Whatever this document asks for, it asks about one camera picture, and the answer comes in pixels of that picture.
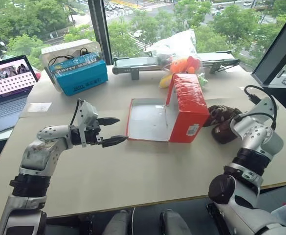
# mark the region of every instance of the blue box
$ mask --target blue box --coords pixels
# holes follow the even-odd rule
[[[108,81],[107,67],[98,55],[89,53],[49,66],[66,95],[74,95]]]

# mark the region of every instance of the plastic bag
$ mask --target plastic bag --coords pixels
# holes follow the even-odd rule
[[[159,83],[161,88],[169,86],[174,73],[195,73],[202,87],[208,82],[204,76],[201,60],[197,56],[196,37],[192,29],[160,40],[145,51],[156,56],[158,64],[168,72]]]

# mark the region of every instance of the tissue box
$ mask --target tissue box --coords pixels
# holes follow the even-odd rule
[[[107,67],[95,53],[79,56],[49,67],[66,95],[74,95],[108,81]]]
[[[132,140],[190,143],[209,117],[195,74],[174,74],[167,99],[132,99],[126,133]]]

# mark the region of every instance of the laptop keyboard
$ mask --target laptop keyboard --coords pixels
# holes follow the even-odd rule
[[[22,111],[25,104],[26,100],[23,99],[18,102],[13,102],[13,103],[8,103],[7,105],[3,105],[2,107],[0,107],[0,117]]]

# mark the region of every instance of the cardboard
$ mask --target cardboard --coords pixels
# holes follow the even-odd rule
[[[132,99],[126,133],[130,140],[190,143],[209,117],[195,74],[174,74],[167,99]]]

